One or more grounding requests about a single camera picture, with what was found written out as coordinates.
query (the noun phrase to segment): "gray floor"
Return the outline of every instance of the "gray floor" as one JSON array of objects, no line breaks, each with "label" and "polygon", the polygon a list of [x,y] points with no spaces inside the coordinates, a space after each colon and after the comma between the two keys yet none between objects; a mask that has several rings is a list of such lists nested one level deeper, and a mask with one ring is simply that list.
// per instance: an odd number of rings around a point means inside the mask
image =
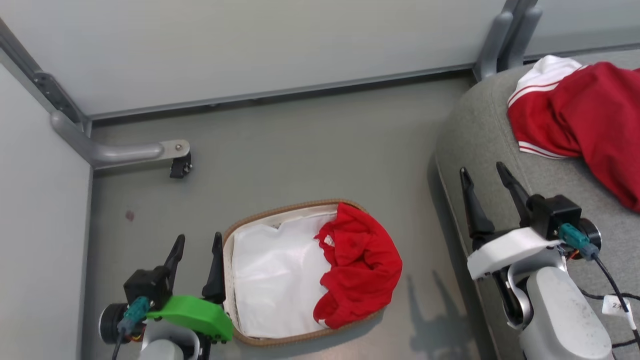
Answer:
[{"label": "gray floor", "polygon": [[[187,139],[194,169],[181,181],[168,178],[169,163],[96,173],[83,359],[111,359],[97,337],[100,312],[125,300],[126,278],[161,264],[178,234],[187,243],[174,292],[199,295],[214,232],[260,211],[335,197],[367,208],[404,261],[384,315],[288,347],[216,345],[211,359],[494,358],[433,171],[438,128],[468,88],[467,78],[441,79],[95,129],[104,143]],[[123,346],[119,359],[138,350]]]}]

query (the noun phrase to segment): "teal cable connector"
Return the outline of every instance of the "teal cable connector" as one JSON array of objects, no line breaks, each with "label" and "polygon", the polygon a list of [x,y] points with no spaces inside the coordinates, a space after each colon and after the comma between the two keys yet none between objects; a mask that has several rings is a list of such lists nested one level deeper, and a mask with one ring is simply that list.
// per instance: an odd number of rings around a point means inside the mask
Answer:
[{"label": "teal cable connector", "polygon": [[588,261],[593,260],[593,256],[600,253],[598,247],[593,245],[585,234],[582,234],[571,224],[562,224],[558,230],[558,237],[570,247],[580,251],[580,255]]},{"label": "teal cable connector", "polygon": [[136,324],[147,316],[150,308],[151,305],[148,298],[144,296],[138,297],[125,311],[122,320],[118,322],[118,332],[124,335],[131,335]]}]

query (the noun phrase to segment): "red garment in basket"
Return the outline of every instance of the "red garment in basket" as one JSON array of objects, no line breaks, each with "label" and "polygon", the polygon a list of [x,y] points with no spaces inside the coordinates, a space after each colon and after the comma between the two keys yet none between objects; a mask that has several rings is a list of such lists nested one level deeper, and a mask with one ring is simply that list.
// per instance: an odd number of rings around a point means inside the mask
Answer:
[{"label": "red garment in basket", "polygon": [[520,151],[584,157],[624,206],[640,212],[640,69],[546,56],[520,79],[508,106]]},{"label": "red garment in basket", "polygon": [[402,260],[389,234],[373,217],[338,204],[334,221],[316,239],[331,270],[320,279],[328,290],[314,309],[314,319],[332,329],[362,320],[391,302]]}]

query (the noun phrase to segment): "gray upholstered seat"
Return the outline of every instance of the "gray upholstered seat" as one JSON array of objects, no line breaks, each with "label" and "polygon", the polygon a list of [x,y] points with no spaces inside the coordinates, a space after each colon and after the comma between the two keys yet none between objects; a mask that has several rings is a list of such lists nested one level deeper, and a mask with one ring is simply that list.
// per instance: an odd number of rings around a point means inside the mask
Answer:
[{"label": "gray upholstered seat", "polygon": [[[640,50],[574,57],[581,63],[611,61],[619,67],[640,67]],[[603,237],[600,257],[622,291],[640,294],[640,215],[623,208],[591,174],[581,159],[549,160],[522,153],[506,115],[507,98],[532,65],[501,72],[474,86],[454,111],[438,139],[436,158],[449,205],[454,214],[463,248],[469,254],[465,211],[458,174],[468,168],[476,193],[496,229],[518,226],[518,214],[508,191],[502,187],[495,162],[502,161],[529,193],[546,197],[562,193],[582,207],[582,216],[592,220]],[[591,293],[610,293],[607,279],[594,263],[569,264],[575,283]],[[502,359],[521,359],[517,333],[506,324],[502,302],[493,281],[478,283],[481,302],[497,352]],[[596,313],[601,302],[590,302]],[[640,304],[632,304],[640,313]],[[623,318],[600,317],[613,342],[633,338]],[[622,359],[640,357],[637,347],[616,350]]]}]

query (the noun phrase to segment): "clothing tag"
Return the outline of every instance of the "clothing tag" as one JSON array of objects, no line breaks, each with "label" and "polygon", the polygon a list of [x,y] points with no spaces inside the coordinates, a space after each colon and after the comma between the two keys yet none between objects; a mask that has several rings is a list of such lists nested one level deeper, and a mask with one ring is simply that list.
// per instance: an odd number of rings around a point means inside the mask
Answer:
[{"label": "clothing tag", "polygon": [[[629,313],[631,313],[631,303],[629,303],[629,299],[625,299],[625,303],[627,303],[627,309],[629,309]],[[622,308],[622,304],[620,304],[620,300],[615,295],[605,295],[602,301],[602,313],[613,316],[627,316],[625,310]]]}]

